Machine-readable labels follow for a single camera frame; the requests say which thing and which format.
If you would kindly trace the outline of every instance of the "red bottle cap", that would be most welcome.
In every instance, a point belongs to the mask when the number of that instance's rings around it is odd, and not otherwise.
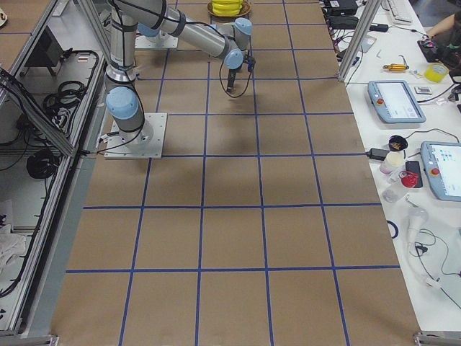
[[[403,171],[399,174],[399,177],[405,187],[413,188],[418,184],[419,176],[416,173]]]

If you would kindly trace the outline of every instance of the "keyboard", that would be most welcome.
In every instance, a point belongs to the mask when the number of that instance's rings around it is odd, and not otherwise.
[[[389,15],[394,24],[410,25],[413,20],[407,10],[406,0],[382,0],[382,5],[389,10]]]

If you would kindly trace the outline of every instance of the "brown basket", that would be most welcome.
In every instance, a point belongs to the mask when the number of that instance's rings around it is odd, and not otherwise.
[[[233,17],[221,16],[219,14],[213,13],[213,7],[212,7],[211,2],[208,3],[207,8],[208,8],[208,13],[210,15],[212,15],[213,17],[220,18],[220,19],[233,19],[233,18],[244,17],[251,11],[251,5],[246,1],[242,2],[242,8],[240,12],[236,16],[233,16]]]

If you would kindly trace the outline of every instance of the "screen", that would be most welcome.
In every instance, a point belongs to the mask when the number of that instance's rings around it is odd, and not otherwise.
[[[461,196],[461,146],[432,145],[445,194]]]
[[[417,119],[418,111],[402,83],[377,83],[392,119]]]

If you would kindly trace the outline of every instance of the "blue joint cap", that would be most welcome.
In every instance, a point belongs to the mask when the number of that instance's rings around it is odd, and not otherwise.
[[[243,54],[240,49],[232,49],[224,58],[224,64],[230,70],[239,68],[243,63]]]
[[[132,89],[118,86],[107,94],[106,106],[116,119],[128,120],[138,111],[139,101]]]
[[[141,35],[146,37],[155,37],[160,33],[160,29],[151,29],[143,23],[138,23],[138,30]]]
[[[253,24],[249,20],[247,20],[247,18],[237,18],[235,23],[237,29],[239,29],[248,36],[251,35],[251,31],[253,30]]]

